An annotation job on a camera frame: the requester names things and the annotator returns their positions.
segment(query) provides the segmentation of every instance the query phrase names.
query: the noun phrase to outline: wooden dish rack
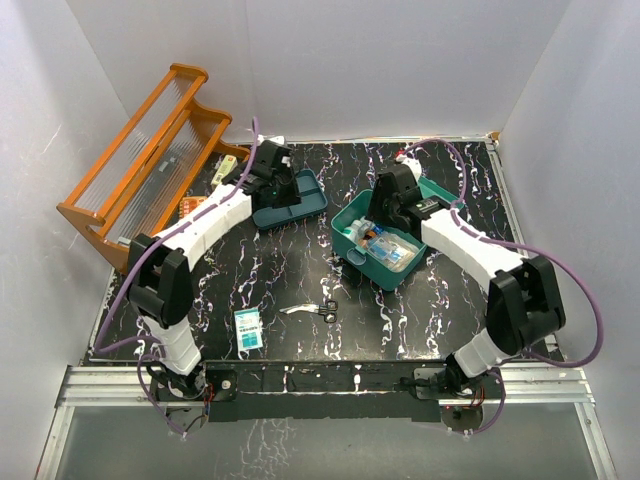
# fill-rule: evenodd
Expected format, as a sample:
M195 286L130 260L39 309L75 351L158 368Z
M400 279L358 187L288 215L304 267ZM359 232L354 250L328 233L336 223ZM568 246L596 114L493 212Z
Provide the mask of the wooden dish rack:
M200 105L199 67L173 64L138 111L57 209L118 271L128 241L162 231L213 152L246 161L220 138L231 115Z

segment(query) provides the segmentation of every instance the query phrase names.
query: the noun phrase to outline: small yellow item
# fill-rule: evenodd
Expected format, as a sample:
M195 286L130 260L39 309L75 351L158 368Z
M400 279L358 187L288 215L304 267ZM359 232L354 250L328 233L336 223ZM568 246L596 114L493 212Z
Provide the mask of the small yellow item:
M233 171L233 169L236 168L237 164L238 160L236 159L236 157L234 157L233 155L225 155L222 159L222 162L220 163L220 168L218 168L218 171L214 175L213 180L211 180L211 186L215 188L220 185L222 183L222 180L224 180L224 177L229 175Z
M200 206L202 202L204 202L207 197L183 197L180 200L180 206L178 208L178 216L180 218L184 218L193 212L196 208Z

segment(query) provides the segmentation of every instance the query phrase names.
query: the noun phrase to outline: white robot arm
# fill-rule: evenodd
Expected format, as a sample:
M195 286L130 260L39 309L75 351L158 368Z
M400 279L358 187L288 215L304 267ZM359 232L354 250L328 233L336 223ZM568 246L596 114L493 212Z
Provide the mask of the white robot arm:
M184 230L170 236L144 262L135 274L128 298L137 313L157 338L164 350L160 370L147 368L159 383L177 396L194 396L202 390L204 376L187 314L194 300L191 271L225 233L248 219L254 210L300 203L300 194L291 168L290 149L284 137L265 140L259 137L256 159L241 191L228 200L244 166L239 166L225 178L196 210L176 225L158 233ZM128 266L140 259L155 242L146 235L132 240Z
M486 327L452 353L434 379L443 390L460 391L564 326L555 271L544 257L528 259L484 242L486 235L461 220L442 198L422 198L417 160L400 155L397 162L378 176L367 217L439 250L488 294Z

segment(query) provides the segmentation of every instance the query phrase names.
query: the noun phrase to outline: glass panel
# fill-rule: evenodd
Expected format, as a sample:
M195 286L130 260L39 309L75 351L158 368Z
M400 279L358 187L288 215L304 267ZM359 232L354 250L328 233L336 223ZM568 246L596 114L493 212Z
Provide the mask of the glass panel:
M573 404L507 404L491 429L469 441L419 425L403 419L211 423L182 442L150 407L77 407L57 478L596 478Z
M100 210L131 164L149 144L151 137L160 129L192 84L193 79L176 77L167 85L138 122L138 125L127 135L111 159L80 196L75 203L77 207L92 212Z
M124 208L107 239L131 239L138 233L150 234L167 209L167 204L193 168L206 141L217 127L213 121L198 121L196 132L191 119L182 126L167 151L162 155L147 179Z

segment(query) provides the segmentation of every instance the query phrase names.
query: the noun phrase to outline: plastic box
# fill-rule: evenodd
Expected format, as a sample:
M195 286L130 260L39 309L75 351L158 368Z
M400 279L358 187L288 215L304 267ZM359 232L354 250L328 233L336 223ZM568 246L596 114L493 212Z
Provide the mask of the plastic box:
M447 192L443 188L439 187L431 180L427 180L424 177L420 177L418 182L420 190L422 192L422 198L431 197L437 195L447 202L455 200L455 196ZM385 230L395 233L412 243L419 248L418 254L413 261L407 265L407 267L401 272L392 272L384 264L379 262L373 257L367 250L360 245L352 242L342 232L351 223L362 216L367 214L369 209L369 203L371 202L371 196L373 190L364 190L354 198L349 205L343 208L333 219L331 220L331 239L333 242L333 251L340 257L344 258L347 262L360 270L364 275L377 283L383 290L392 291L395 290L398 285L406 278L407 275L418 265L418 262L422 259L427 246L413 238L410 234L402 232L395 228L385 228Z
M278 227L311 215L317 215L327 209L327 197L316 179L313 170L305 168L296 176L302 202L298 205L282 208L263 208L253 214L253 222L260 230Z

